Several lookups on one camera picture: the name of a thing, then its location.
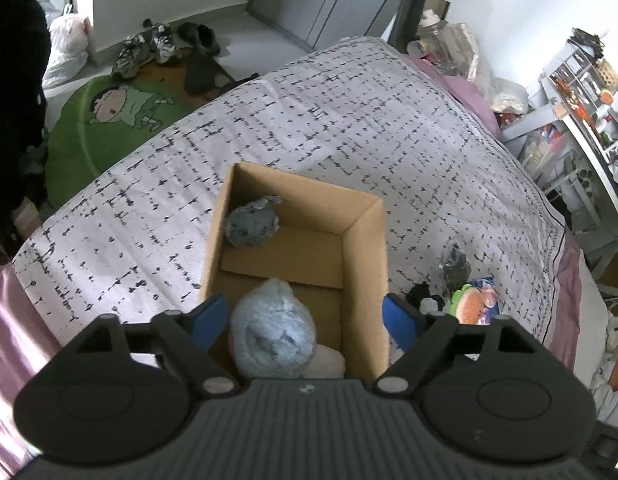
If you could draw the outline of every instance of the patterned bedspread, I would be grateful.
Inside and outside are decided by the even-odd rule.
[[[386,43],[349,38],[244,84],[149,140],[23,245],[18,278],[61,343],[95,316],[140,322],[198,299],[214,200],[250,160],[385,200],[390,289],[426,281],[450,238],[546,345],[564,225],[516,160]]]

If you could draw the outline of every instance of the cartoon character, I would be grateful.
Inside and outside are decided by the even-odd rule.
[[[123,121],[133,128],[149,126],[154,132],[163,123],[154,119],[161,104],[173,105],[173,100],[151,92],[141,92],[129,85],[112,86],[98,92],[89,106],[94,118],[89,123]]]

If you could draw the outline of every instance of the plastic bottle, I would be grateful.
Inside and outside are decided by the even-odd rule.
[[[449,25],[431,9],[426,9],[420,18],[420,43],[427,57],[445,75],[455,75],[456,70],[449,48],[445,43],[445,27]]]

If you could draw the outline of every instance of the shoe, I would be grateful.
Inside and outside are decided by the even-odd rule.
[[[180,48],[173,42],[173,34],[169,25],[164,25],[164,23],[153,24],[151,20],[146,19],[143,26],[150,28],[150,45],[154,51],[155,62],[164,65],[176,63],[180,60],[182,57]]]
[[[122,79],[131,79],[138,74],[138,70],[154,58],[147,41],[142,34],[129,36],[122,43],[122,50],[113,64],[112,76]]]
[[[178,35],[203,54],[208,56],[220,54],[220,45],[215,41],[214,31],[205,25],[197,25],[192,22],[182,23],[178,27]]]

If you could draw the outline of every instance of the open cardboard box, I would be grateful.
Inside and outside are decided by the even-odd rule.
[[[276,234],[259,248],[232,247],[223,221],[237,206],[278,195]],[[215,203],[201,300],[224,294],[229,309],[270,278],[289,282],[313,315],[318,343],[342,352],[348,377],[372,381],[388,366],[385,208],[380,198],[285,171],[241,162]],[[226,333],[210,355],[237,374]]]

